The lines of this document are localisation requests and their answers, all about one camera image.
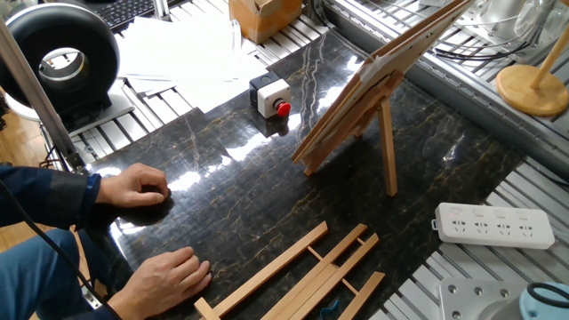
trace white power strip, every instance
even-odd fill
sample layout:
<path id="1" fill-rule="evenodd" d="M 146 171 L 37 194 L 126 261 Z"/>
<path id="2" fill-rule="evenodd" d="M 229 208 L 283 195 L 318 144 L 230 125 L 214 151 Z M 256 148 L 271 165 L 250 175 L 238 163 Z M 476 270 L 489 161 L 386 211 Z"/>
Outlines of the white power strip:
<path id="1" fill-rule="evenodd" d="M 531 249 L 548 249 L 555 242 L 542 210 L 442 203 L 436 216 L 445 242 Z"/>

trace metal pole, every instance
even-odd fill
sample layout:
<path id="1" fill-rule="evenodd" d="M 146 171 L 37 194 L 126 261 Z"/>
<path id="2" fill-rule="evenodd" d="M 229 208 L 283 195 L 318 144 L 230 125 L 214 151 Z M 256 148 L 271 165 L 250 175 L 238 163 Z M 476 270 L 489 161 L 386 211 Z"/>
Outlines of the metal pole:
<path id="1" fill-rule="evenodd" d="M 171 21 L 167 0 L 154 0 L 154 14 L 158 20 Z"/>
<path id="2" fill-rule="evenodd" d="M 0 23 L 0 59 L 4 61 L 16 79 L 16 83 L 26 95 L 28 102 L 44 123 L 55 147 L 76 171 L 82 170 L 85 163 L 79 156 L 71 138 L 69 138 L 68 131 L 63 126 L 60 116 L 55 112 L 52 103 L 45 95 L 44 89 L 37 81 L 36 75 L 34 75 L 4 20 L 0 19 L 0 21 L 2 21 Z"/>

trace keyboard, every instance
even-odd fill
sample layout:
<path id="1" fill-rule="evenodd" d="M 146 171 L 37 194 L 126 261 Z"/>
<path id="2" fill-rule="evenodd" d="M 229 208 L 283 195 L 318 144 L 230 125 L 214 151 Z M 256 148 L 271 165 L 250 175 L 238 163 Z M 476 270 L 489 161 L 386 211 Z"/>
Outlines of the keyboard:
<path id="1" fill-rule="evenodd" d="M 168 0 L 168 4 L 178 3 L 179 0 Z M 111 30 L 117 32 L 137 16 L 148 16 L 154 13 L 152 0 L 117 0 L 113 4 L 95 10 L 95 13 L 107 23 Z"/>

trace stack of paper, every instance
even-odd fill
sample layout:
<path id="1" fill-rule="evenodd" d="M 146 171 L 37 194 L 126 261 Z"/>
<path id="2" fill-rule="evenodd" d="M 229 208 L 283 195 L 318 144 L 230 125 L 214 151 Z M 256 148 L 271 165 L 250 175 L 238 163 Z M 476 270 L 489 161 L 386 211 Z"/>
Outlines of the stack of paper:
<path id="1" fill-rule="evenodd" d="M 267 72 L 254 57 L 236 50 L 232 30 L 229 21 L 171 23 L 137 17 L 118 41 L 119 77 L 147 96 L 175 86 L 192 107 L 207 112 Z"/>

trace person's left hand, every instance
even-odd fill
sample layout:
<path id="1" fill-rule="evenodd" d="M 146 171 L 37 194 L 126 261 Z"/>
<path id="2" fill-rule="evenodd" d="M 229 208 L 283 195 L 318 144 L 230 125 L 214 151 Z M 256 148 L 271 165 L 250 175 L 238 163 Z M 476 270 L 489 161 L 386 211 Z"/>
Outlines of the person's left hand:
<path id="1" fill-rule="evenodd" d="M 153 186 L 159 192 L 142 193 L 142 187 Z M 100 182 L 97 204 L 132 208 L 162 203 L 169 195 L 166 175 L 144 164 L 133 164 L 119 175 Z"/>

